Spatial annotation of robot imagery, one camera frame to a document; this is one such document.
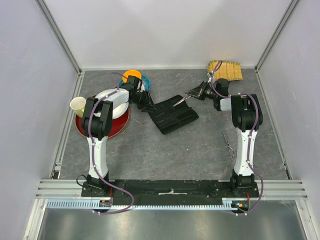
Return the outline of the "black zipper tool case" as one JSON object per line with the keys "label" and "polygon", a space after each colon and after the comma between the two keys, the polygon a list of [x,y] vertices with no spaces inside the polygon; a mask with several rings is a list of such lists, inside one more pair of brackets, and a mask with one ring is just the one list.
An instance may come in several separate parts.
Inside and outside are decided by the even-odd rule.
{"label": "black zipper tool case", "polygon": [[199,118],[187,105],[181,95],[175,95],[155,105],[156,110],[149,112],[151,120],[163,135],[167,135]]}

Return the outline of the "silver scissors with black blades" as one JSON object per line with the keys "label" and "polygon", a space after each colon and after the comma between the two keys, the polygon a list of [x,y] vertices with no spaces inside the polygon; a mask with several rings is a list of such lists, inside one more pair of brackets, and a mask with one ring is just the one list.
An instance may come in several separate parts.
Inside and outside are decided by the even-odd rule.
{"label": "silver scissors with black blades", "polygon": [[186,94],[181,100],[179,100],[177,103],[175,103],[173,106],[176,107],[177,105],[181,104],[182,102],[184,102],[185,100],[187,100],[188,98],[190,98],[191,96],[189,94]]}

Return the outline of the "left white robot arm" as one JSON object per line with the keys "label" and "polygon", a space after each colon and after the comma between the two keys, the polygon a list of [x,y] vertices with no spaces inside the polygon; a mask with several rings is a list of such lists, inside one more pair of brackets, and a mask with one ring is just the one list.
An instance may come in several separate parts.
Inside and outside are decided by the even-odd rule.
{"label": "left white robot arm", "polygon": [[90,169],[86,182],[99,197],[106,196],[110,191],[106,149],[112,129],[113,110],[129,102],[136,104],[142,112],[151,113],[156,110],[143,81],[133,75],[129,75],[127,81],[120,86],[102,91],[86,100],[81,120],[90,154]]}

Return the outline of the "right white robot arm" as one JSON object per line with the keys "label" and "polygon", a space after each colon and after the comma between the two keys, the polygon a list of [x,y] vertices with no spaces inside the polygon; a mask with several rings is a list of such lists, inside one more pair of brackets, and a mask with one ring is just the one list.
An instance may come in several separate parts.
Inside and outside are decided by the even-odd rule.
{"label": "right white robot arm", "polygon": [[235,165],[230,177],[229,191],[235,197],[243,194],[259,197],[253,168],[254,145],[263,114],[255,94],[229,95],[227,79],[203,81],[186,94],[198,100],[210,99],[217,111],[230,111],[237,133]]}

